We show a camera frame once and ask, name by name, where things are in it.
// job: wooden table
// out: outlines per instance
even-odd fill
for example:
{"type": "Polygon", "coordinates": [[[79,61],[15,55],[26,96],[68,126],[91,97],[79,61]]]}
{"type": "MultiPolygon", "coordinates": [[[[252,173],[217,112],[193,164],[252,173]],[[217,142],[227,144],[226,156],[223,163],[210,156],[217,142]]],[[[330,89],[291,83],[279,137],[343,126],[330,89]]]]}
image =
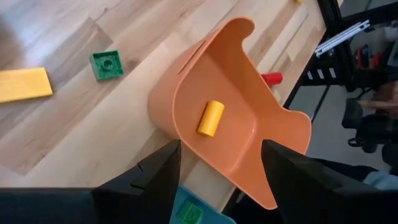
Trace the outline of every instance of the wooden table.
{"type": "MultiPolygon", "coordinates": [[[[289,96],[325,31],[316,0],[3,0],[0,69],[45,67],[55,94],[0,105],[0,185],[97,186],[169,139],[147,96],[183,50],[230,18],[256,23],[244,49],[280,71],[289,96]],[[118,50],[125,76],[97,82],[93,52],[118,50]]],[[[181,182],[222,209],[235,186],[183,151],[181,182]]]]}

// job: hand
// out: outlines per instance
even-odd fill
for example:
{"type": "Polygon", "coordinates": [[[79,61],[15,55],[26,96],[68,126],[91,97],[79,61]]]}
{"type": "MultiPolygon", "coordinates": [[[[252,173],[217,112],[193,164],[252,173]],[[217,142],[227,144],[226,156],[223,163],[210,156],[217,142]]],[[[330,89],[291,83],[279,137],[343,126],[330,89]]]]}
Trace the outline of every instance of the hand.
{"type": "Polygon", "coordinates": [[[361,100],[359,104],[365,108],[384,110],[393,116],[398,116],[398,82],[384,84],[372,100],[361,100]]]}

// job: orange plastic scoop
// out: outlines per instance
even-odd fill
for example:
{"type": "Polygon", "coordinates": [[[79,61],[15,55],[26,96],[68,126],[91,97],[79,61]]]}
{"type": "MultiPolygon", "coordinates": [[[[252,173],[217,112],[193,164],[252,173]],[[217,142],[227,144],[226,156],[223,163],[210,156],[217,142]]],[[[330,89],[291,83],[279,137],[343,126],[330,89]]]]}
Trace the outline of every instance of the orange plastic scoop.
{"type": "Polygon", "coordinates": [[[265,208],[276,208],[261,163],[261,142],[274,140],[299,153],[307,150],[311,121],[281,107],[248,59],[242,41],[254,23],[238,18],[179,56],[149,96],[153,122],[265,208]],[[217,133],[197,132],[206,104],[225,105],[217,133]]]}

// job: black metal frame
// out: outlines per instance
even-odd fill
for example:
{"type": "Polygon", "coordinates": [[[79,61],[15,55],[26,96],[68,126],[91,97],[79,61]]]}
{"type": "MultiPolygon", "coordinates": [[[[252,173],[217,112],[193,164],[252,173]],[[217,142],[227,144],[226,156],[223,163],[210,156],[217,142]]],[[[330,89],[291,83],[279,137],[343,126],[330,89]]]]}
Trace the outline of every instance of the black metal frame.
{"type": "MultiPolygon", "coordinates": [[[[346,17],[341,16],[340,7],[337,0],[318,0],[318,4],[326,25],[326,32],[321,42],[328,40],[330,37],[339,34],[358,22],[369,20],[371,26],[375,26],[393,20],[398,20],[398,13],[396,13],[398,12],[398,2],[346,17]]],[[[325,91],[323,92],[322,97],[315,109],[314,115],[312,116],[313,122],[331,85],[345,86],[348,92],[352,92],[359,87],[358,76],[371,75],[369,73],[372,73],[372,71],[360,70],[356,68],[356,63],[349,46],[349,42],[343,42],[333,49],[332,55],[323,54],[320,58],[316,58],[316,56],[313,55],[313,57],[307,63],[307,66],[305,67],[299,81],[285,102],[284,107],[288,108],[290,106],[300,86],[325,85],[325,91]],[[319,71],[322,72],[323,78],[316,76],[319,71]],[[307,75],[308,72],[315,75],[313,75],[312,78],[309,78],[307,75]]],[[[234,191],[227,205],[225,206],[223,213],[226,213],[229,209],[231,209],[241,195],[241,192],[242,191],[239,189],[234,191]]]]}

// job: green duplo brick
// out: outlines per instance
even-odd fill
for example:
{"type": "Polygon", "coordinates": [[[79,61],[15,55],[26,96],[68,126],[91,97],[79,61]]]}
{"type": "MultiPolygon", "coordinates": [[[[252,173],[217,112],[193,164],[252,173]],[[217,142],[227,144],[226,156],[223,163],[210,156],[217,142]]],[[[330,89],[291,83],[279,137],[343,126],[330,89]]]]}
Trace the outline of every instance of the green duplo brick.
{"type": "Polygon", "coordinates": [[[181,206],[177,217],[184,224],[199,224],[203,217],[203,210],[186,200],[181,206]]]}
{"type": "Polygon", "coordinates": [[[90,62],[97,80],[106,80],[123,75],[123,67],[117,50],[94,53],[90,62]]]}

